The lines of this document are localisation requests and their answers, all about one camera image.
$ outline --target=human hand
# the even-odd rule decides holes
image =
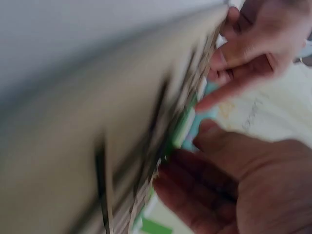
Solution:
[[[311,149],[228,133],[210,120],[194,144],[200,152],[175,151],[153,185],[195,234],[312,233]]]
[[[286,71],[312,29],[311,0],[246,0],[231,7],[221,30],[228,42],[210,60],[208,79],[221,86],[197,106],[218,102]]]

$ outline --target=finger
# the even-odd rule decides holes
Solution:
[[[269,40],[266,34],[253,28],[218,48],[210,59],[210,67],[220,71],[246,64],[269,50]]]
[[[244,64],[244,65],[241,65],[236,68],[229,69],[229,70],[224,70],[220,72],[215,72],[213,70],[211,71],[212,72],[210,75],[212,77],[213,75],[215,75],[212,81],[222,86],[233,79],[238,79],[240,77],[247,76],[253,71],[253,67],[251,66],[251,63],[247,63],[247,64]]]
[[[162,164],[158,168],[160,178],[174,182],[191,199],[198,201],[207,210],[214,210],[224,221],[233,221],[235,204],[220,194],[199,183],[191,174],[174,163]]]
[[[168,179],[156,178],[153,186],[162,202],[174,212],[194,233],[215,234],[225,227],[213,214],[202,209],[196,201]]]
[[[207,74],[207,80],[208,81],[216,81],[218,80],[218,72],[212,69],[209,69],[208,74]]]
[[[237,183],[233,181],[231,177],[224,174],[217,167],[212,165],[208,161],[208,157],[205,154],[192,154],[184,150],[176,151],[175,155],[172,155],[169,160],[169,165],[177,165],[183,169],[188,175],[204,185],[210,190],[218,190],[223,195],[227,195],[225,199],[229,201],[237,200]],[[186,190],[190,185],[187,185],[188,179],[183,179],[183,173],[176,173],[178,176],[177,179],[181,179],[181,183],[185,183],[184,189]]]
[[[282,72],[279,69],[284,70],[288,65],[288,62],[284,58],[281,61],[281,64],[273,64],[273,62],[269,62],[268,58],[263,55],[255,58],[250,63],[227,70],[226,75],[223,74],[225,71],[223,73],[220,72],[219,74],[222,77],[218,77],[215,82],[221,83],[223,86],[206,95],[197,104],[195,110],[197,112],[206,111],[226,98],[241,93],[244,89],[254,85],[261,79],[269,79],[278,75],[278,73]]]
[[[234,96],[242,92],[244,89],[254,83],[257,77],[244,77],[234,79],[219,89],[205,96],[195,107],[196,112],[203,112],[228,97]]]
[[[168,178],[173,181],[189,197],[207,209],[211,209],[213,202],[217,199],[216,193],[198,183],[191,174],[174,163],[160,165],[158,174],[160,178]]]
[[[212,127],[217,126],[217,123],[214,122],[213,120],[207,118],[207,119],[203,119],[198,127],[198,132],[199,133],[203,133],[205,131],[210,130]]]
[[[238,36],[239,32],[235,29],[235,25],[239,20],[239,16],[239,10],[236,7],[230,7],[226,23],[220,31],[221,36],[225,37],[227,40],[231,40]]]
[[[265,157],[261,155],[267,143],[234,132],[206,131],[194,139],[199,149],[207,155],[207,159],[217,168],[226,172],[236,181],[240,181],[250,172],[262,165]]]
[[[237,23],[239,17],[240,17],[240,12],[238,8],[231,6],[228,11],[227,22],[233,25]]]

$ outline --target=fingernail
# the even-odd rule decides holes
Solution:
[[[210,66],[215,70],[219,70],[222,69],[226,64],[227,63],[222,51],[216,50],[210,59]]]
[[[218,72],[215,70],[209,69],[209,72],[207,74],[207,80],[215,81],[218,78]]]
[[[211,129],[212,127],[214,127],[216,125],[216,122],[214,122],[212,119],[203,119],[198,127],[198,131],[199,132],[205,132],[209,129]]]
[[[162,178],[153,179],[152,185],[153,185],[154,189],[156,190],[156,192],[159,190],[164,190],[167,188],[167,183]]]
[[[200,146],[200,141],[199,141],[199,137],[198,137],[198,136],[196,136],[196,137],[193,139],[193,145],[194,145],[196,148],[198,148],[199,150],[202,151],[202,148],[201,148],[201,146]]]
[[[196,114],[201,114],[210,109],[210,105],[207,102],[200,101],[195,107],[194,110]]]

